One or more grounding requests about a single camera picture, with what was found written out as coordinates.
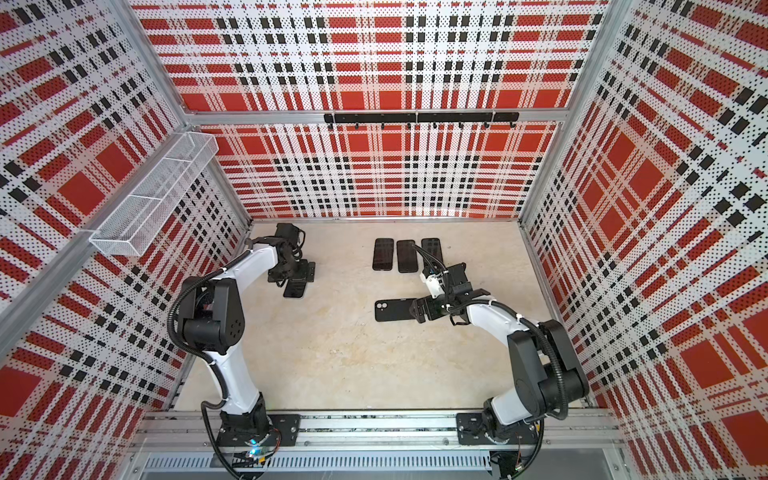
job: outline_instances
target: wire basket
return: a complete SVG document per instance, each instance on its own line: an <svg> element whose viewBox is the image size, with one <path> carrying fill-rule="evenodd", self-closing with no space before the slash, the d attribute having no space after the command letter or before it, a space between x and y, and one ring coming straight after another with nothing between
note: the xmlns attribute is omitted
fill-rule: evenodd
<svg viewBox="0 0 768 480"><path fill-rule="evenodd" d="M182 196L219 151L211 134L188 131L91 235L105 255L140 257Z"/></svg>

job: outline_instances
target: plaid wall panel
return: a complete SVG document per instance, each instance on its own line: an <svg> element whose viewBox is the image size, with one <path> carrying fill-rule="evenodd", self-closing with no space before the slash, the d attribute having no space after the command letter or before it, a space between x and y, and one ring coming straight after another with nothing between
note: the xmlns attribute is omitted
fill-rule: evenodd
<svg viewBox="0 0 768 480"><path fill-rule="evenodd" d="M517 217L555 122L210 126L253 217Z"/></svg>
<svg viewBox="0 0 768 480"><path fill-rule="evenodd" d="M110 478L144 412L170 404L184 352L165 316L181 281L245 233L203 173L142 257L87 261L0 364L0 478Z"/></svg>
<svg viewBox="0 0 768 480"><path fill-rule="evenodd" d="M528 225L647 478L768 475L768 3L635 2Z"/></svg>
<svg viewBox="0 0 768 480"><path fill-rule="evenodd" d="M553 108L607 0L130 0L192 111Z"/></svg>
<svg viewBox="0 0 768 480"><path fill-rule="evenodd" d="M99 2L0 9L0 310L176 127Z"/></svg>

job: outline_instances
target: perforated wall panel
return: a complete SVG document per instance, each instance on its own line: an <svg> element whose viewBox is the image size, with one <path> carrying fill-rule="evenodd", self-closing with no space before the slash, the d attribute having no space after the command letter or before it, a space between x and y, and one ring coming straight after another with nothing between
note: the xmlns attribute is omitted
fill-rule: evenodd
<svg viewBox="0 0 768 480"><path fill-rule="evenodd" d="M192 111L563 107L608 4L130 3Z"/></svg>
<svg viewBox="0 0 768 480"><path fill-rule="evenodd" d="M203 173L142 257L95 255L12 350L0 478L110 478L144 412L168 407L184 359L169 305L245 234L220 198Z"/></svg>
<svg viewBox="0 0 768 480"><path fill-rule="evenodd" d="M172 131L99 2L0 10L0 310Z"/></svg>
<svg viewBox="0 0 768 480"><path fill-rule="evenodd" d="M767 15L635 2L528 225L647 478L768 475Z"/></svg>
<svg viewBox="0 0 768 480"><path fill-rule="evenodd" d="M516 217L556 125L215 126L253 217Z"/></svg>

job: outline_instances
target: beige tabletop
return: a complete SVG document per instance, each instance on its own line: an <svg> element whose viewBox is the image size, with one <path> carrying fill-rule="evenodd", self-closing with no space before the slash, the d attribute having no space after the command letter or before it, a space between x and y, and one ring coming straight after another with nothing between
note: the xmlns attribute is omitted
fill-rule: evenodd
<svg viewBox="0 0 768 480"><path fill-rule="evenodd" d="M241 299L241 342L268 409L478 408L512 386L506 346L448 318L377 323L377 300L429 294L417 273L371 268L378 237L438 237L446 265L465 262L484 288L528 318L550 316L515 222L297 223L315 283L300 300L259 278ZM255 223L251 237L274 233ZM219 399L206 366L194 363L174 409Z"/></svg>

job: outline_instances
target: pegboard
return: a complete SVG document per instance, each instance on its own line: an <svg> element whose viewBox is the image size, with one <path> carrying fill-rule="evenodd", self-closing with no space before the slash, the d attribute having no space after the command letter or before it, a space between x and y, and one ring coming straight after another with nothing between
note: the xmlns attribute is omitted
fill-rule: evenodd
<svg viewBox="0 0 768 480"><path fill-rule="evenodd" d="M0 310L176 126L100 2L0 10Z"/></svg>
<svg viewBox="0 0 768 480"><path fill-rule="evenodd" d="M203 172L142 257L89 259L0 366L2 478L104 478L184 361L167 340L187 276L234 257L244 227Z"/></svg>
<svg viewBox="0 0 768 480"><path fill-rule="evenodd" d="M130 0L191 111L565 107L607 0Z"/></svg>
<svg viewBox="0 0 768 480"><path fill-rule="evenodd" d="M645 478L768 475L768 8L630 9L527 225Z"/></svg>
<svg viewBox="0 0 768 480"><path fill-rule="evenodd" d="M254 217L518 216L557 125L216 125Z"/></svg>

